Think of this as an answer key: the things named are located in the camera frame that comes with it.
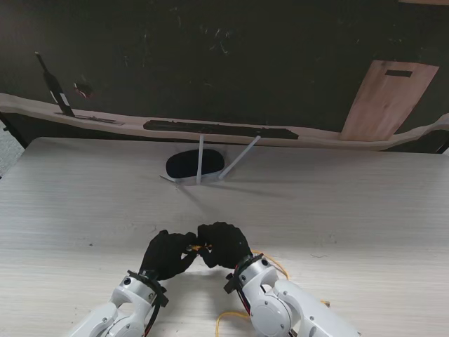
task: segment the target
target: white table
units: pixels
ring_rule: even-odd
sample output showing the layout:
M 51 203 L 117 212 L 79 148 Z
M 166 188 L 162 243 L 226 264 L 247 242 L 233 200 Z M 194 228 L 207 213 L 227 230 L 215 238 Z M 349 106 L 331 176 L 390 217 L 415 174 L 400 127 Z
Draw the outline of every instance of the white table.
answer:
M 449 332 L 449 160 L 255 147 L 226 181 L 176 187 L 165 161 L 195 144 L 35 140 L 0 180 L 0 336 L 60 336 L 137 270 L 159 230 L 238 225 L 252 248 L 364 336 Z M 242 146 L 212 145 L 233 159 Z M 197 259 L 166 282 L 151 336 L 213 336 L 227 270 Z M 221 336 L 254 336 L 244 319 Z

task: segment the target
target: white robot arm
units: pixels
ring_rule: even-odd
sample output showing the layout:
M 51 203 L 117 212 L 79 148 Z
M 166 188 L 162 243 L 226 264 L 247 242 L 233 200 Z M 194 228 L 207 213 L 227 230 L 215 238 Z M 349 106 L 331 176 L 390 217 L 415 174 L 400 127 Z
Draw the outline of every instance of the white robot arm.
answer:
M 94 309 L 65 337 L 145 337 L 154 323 L 160 306 L 168 302 L 157 281 L 128 271 L 112 293 L 108 303 Z M 133 312 L 120 310 L 124 303 L 133 304 Z M 153 309 L 145 328 L 145 319 Z
M 359 337 L 361 334 L 330 308 L 288 280 L 262 255 L 248 257 L 224 288 L 236 290 L 259 336 Z

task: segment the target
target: white plastic rod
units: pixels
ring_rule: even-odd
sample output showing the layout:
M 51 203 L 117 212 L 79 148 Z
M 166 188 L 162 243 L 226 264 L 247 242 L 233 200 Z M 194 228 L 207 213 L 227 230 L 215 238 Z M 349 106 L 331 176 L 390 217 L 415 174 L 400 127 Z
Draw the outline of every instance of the white plastic rod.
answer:
M 260 139 L 260 136 L 257 136 L 256 138 L 254 138 L 254 140 L 241 152 L 241 154 L 239 154 L 239 156 L 237 158 L 235 158 L 235 160 L 223 171 L 221 172 L 221 174 L 218 176 L 218 179 L 222 180 L 225 175 L 227 175 L 229 173 L 230 170 L 232 170 L 232 168 L 234 166 L 236 166 L 236 164 L 240 161 L 240 159 L 243 158 L 243 156 L 250 150 L 250 148 L 252 148 L 254 146 L 254 144 Z
M 201 184 L 201 169 L 203 166 L 203 143 L 204 135 L 199 136 L 198 170 L 196 171 L 196 184 Z

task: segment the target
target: robotic hand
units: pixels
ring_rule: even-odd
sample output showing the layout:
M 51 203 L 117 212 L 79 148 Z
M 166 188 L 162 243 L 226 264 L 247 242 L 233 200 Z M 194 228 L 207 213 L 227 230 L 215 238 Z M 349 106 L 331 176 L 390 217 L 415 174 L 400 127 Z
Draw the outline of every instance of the robotic hand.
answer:
M 66 337 L 144 337 L 156 320 L 159 308 L 168 299 L 158 280 L 169 279 L 184 272 L 196 258 L 195 251 L 188 248 L 196 242 L 196 235 L 189 232 L 169 234 L 161 231 L 151 240 L 145 252 L 138 274 L 128 271 L 120 285 L 115 288 L 108 303 L 93 310 Z M 120 310 L 124 303 L 133 304 L 133 313 Z M 145 327 L 145 319 L 152 316 Z
M 226 223 L 201 225 L 199 243 L 210 247 L 199 253 L 209 266 L 234 269 L 224 287 L 236 291 L 259 336 L 359 337 L 361 334 L 326 305 L 289 280 L 276 268 L 253 256 L 240 229 Z

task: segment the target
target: black glove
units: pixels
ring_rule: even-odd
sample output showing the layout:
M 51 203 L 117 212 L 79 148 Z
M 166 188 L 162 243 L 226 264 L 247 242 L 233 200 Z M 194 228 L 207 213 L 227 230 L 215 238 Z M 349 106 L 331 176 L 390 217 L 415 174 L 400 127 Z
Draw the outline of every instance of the black glove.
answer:
M 245 235 L 240 229 L 227 223 L 214 223 L 198 227 L 198 245 L 209 246 L 198 252 L 209 268 L 221 265 L 234 269 L 245 256 L 251 256 L 251 250 Z
M 158 280 L 170 279 L 190 267 L 196 258 L 195 251 L 187 251 L 187 247 L 196 243 L 196 235 L 192 232 L 169 234 L 162 230 L 151 240 L 143 257 L 140 273 L 153 270 Z

